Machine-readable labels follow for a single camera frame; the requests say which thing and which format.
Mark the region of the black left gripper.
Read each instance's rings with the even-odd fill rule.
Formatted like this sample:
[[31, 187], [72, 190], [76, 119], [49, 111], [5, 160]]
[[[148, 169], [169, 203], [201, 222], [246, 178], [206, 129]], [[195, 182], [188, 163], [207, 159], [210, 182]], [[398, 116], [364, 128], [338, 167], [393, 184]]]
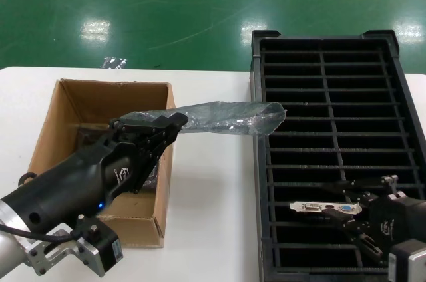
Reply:
[[32, 237], [46, 238], [61, 223], [75, 225], [79, 215], [95, 217], [124, 192], [139, 193], [187, 122], [179, 112], [153, 119], [114, 119], [109, 126], [114, 132], [147, 135], [141, 141], [138, 136], [118, 142], [103, 138], [85, 146], [1, 200]]

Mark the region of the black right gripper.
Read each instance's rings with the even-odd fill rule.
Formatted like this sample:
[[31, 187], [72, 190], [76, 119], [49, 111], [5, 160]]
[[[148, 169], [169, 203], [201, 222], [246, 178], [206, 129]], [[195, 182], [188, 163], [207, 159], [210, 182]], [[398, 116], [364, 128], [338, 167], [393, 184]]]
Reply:
[[[416, 239], [425, 242], [425, 201], [399, 197], [398, 176], [341, 180], [325, 183], [321, 189], [341, 194], [361, 205], [369, 205], [369, 223], [350, 214], [327, 210], [332, 224], [378, 265], [387, 265], [387, 253], [399, 243]], [[370, 189], [383, 189], [379, 197]]]

